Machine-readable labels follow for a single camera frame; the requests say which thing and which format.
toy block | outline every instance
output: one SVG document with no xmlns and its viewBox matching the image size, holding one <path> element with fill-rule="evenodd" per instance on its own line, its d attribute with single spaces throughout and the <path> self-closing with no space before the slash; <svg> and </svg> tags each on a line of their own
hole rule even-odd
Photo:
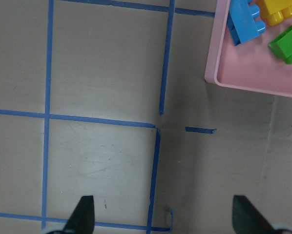
<svg viewBox="0 0 292 234">
<path fill-rule="evenodd" d="M 273 54 L 286 64 L 292 64 L 292 26 L 269 43 Z"/>
<path fill-rule="evenodd" d="M 292 17 L 292 0 L 258 0 L 256 4 L 260 7 L 261 18 L 270 26 Z"/>
<path fill-rule="evenodd" d="M 230 2 L 227 25 L 235 46 L 265 32 L 264 22 L 255 21 L 260 15 L 260 9 L 256 4 L 249 5 L 251 2 L 252 0 L 231 0 Z"/>
</svg>

floor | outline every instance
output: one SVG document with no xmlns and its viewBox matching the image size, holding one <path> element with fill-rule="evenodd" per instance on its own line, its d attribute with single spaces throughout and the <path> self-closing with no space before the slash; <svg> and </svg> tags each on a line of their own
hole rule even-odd
<svg viewBox="0 0 292 234">
<path fill-rule="evenodd" d="M 0 234 L 82 195 L 96 234 L 232 234 L 234 194 L 292 228 L 292 98 L 205 83 L 215 6 L 0 0 Z"/>
</svg>

pink tray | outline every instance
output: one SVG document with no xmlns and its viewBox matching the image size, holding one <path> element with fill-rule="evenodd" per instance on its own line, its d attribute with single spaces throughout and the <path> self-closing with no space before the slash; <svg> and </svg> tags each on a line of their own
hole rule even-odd
<svg viewBox="0 0 292 234">
<path fill-rule="evenodd" d="M 220 86 L 292 97 L 292 65 L 276 59 L 268 44 L 292 25 L 292 18 L 251 41 L 234 46 L 226 28 L 230 0 L 218 0 L 205 80 Z"/>
</svg>

tape strip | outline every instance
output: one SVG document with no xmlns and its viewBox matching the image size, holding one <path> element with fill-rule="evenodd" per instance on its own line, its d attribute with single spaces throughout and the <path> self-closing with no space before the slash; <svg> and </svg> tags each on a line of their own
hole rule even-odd
<svg viewBox="0 0 292 234">
<path fill-rule="evenodd" d="M 155 190 L 156 190 L 156 180 L 157 180 L 157 171 L 158 171 L 159 151 L 160 151 L 160 132 L 159 132 L 159 129 L 157 129 L 154 160 L 152 164 L 152 173 L 151 173 L 150 196 L 149 196 L 150 204 L 148 208 L 146 234 L 151 233 L 152 217 L 153 217 L 153 210 L 154 210 L 154 203 L 155 203 Z"/>
<path fill-rule="evenodd" d="M 118 6 L 118 7 L 132 8 L 132 9 L 161 11 L 161 12 L 168 12 L 168 9 L 169 9 L 167 6 L 155 6 L 155 5 L 147 5 L 147 4 L 140 4 L 140 3 L 124 2 L 124 1 L 112 1 L 112 0 L 63 0 L 63 1 L 107 5 L 107 6 Z"/>
<path fill-rule="evenodd" d="M 160 102 L 159 102 L 159 114 L 160 115 L 163 115 L 163 113 L 165 111 L 167 71 L 168 71 L 169 56 L 170 56 L 174 8 L 175 8 L 175 0 L 170 0 L 169 15 L 167 18 L 167 34 L 166 34 L 165 55 L 164 55 L 164 63 L 163 63 L 162 78 L 161 78 L 161 89 L 160 89 Z"/>
<path fill-rule="evenodd" d="M 214 18 L 215 13 L 209 11 L 197 11 L 197 10 L 188 10 L 183 8 L 175 8 L 175 13 L 177 14 L 184 14 L 184 15 L 191 15 L 191 16 L 206 16 Z"/>
<path fill-rule="evenodd" d="M 1 110 L 0 115 L 8 115 L 8 116 L 22 116 L 22 117 L 32 117 L 32 118 L 45 118 L 45 114 L 42 113 L 33 113 L 33 112 L 24 112 L 24 111 L 9 111 L 9 110 Z"/>
<path fill-rule="evenodd" d="M 90 122 L 90 123 L 103 123 L 103 124 L 129 126 L 129 127 L 155 128 L 155 126 L 151 123 L 130 122 L 130 121 L 113 120 L 113 119 L 105 119 L 105 118 L 64 116 L 64 115 L 54 115 L 54 114 L 50 114 L 49 117 L 50 119 L 60 119 L 60 120 L 70 120 L 70 121 L 80 121 L 80 122 Z"/>
<path fill-rule="evenodd" d="M 185 130 L 187 132 L 193 133 L 205 133 L 205 134 L 214 134 L 217 129 L 208 129 L 208 128 L 193 128 L 193 127 L 186 127 Z"/>
<path fill-rule="evenodd" d="M 0 213 L 1 218 L 14 218 L 14 219 L 24 219 L 24 220 L 33 220 L 33 221 L 45 221 L 47 222 L 54 222 L 54 223 L 66 223 L 67 219 L 61 218 L 42 218 L 38 216 L 30 216 L 30 215 L 20 215 L 20 214 L 7 214 L 7 213 Z M 98 227 L 109 227 L 109 228 L 122 228 L 122 229 L 134 229 L 134 230 L 146 230 L 146 226 L 138 226 L 138 225 L 128 225 L 128 224 L 117 224 L 117 223 L 103 223 L 103 222 L 95 222 L 95 226 Z M 167 228 L 158 228 L 152 227 L 152 231 L 157 232 L 167 232 L 170 229 Z"/>
<path fill-rule="evenodd" d="M 50 84 L 52 71 L 53 19 L 54 19 L 54 0 L 49 0 L 47 25 L 46 81 L 45 81 L 46 87 L 45 87 L 43 174 L 42 174 L 42 229 L 46 227 L 46 208 L 47 208 L 47 171 L 48 171 Z"/>
</svg>

blue toy block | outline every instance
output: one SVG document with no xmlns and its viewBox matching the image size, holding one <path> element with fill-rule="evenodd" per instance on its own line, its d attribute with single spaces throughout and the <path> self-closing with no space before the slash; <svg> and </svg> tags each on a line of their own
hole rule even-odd
<svg viewBox="0 0 292 234">
<path fill-rule="evenodd" d="M 262 20 L 255 21 L 260 15 L 260 8 L 256 4 L 249 5 L 251 2 L 230 1 L 227 25 L 235 46 L 260 36 L 266 30 Z"/>
</svg>

